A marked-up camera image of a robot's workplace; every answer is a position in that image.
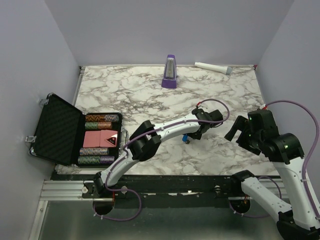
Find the blue key tag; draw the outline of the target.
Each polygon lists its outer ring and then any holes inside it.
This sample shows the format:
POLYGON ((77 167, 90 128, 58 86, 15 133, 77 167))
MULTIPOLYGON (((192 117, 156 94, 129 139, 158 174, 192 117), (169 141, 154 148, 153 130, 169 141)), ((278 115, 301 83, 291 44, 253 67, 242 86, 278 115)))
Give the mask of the blue key tag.
POLYGON ((182 136, 182 141, 183 141, 184 143, 189 142, 189 139, 188 139, 188 135, 187 135, 187 134, 184 134, 184 135, 182 136))

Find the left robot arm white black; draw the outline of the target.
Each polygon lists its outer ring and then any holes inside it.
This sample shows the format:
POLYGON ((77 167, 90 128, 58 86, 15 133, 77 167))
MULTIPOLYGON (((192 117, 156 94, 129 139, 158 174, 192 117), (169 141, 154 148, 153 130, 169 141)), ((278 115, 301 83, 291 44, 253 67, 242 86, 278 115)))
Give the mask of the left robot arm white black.
POLYGON ((96 173, 93 191, 101 198, 107 197, 111 187, 130 168, 151 159, 165 141, 182 135, 199 140, 202 134, 224 121, 219 110, 208 113, 201 108, 195 108, 186 116, 165 123, 144 121, 124 145, 123 153, 108 168, 96 173))

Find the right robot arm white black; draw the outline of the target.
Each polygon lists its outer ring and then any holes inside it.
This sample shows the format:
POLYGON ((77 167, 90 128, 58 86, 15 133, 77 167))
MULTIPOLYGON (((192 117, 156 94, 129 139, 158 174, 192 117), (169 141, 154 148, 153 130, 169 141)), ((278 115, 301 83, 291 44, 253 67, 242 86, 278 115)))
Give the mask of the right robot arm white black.
POLYGON ((275 221, 278 232, 285 240, 318 240, 320 222, 314 213, 311 200, 315 192, 306 190, 303 173, 304 151, 292 133, 279 134, 273 114, 267 109, 251 111, 247 117, 238 116, 230 131, 224 136, 255 154, 263 154, 276 168, 284 185, 289 203, 264 187, 248 170, 232 175, 230 191, 253 198, 275 221))

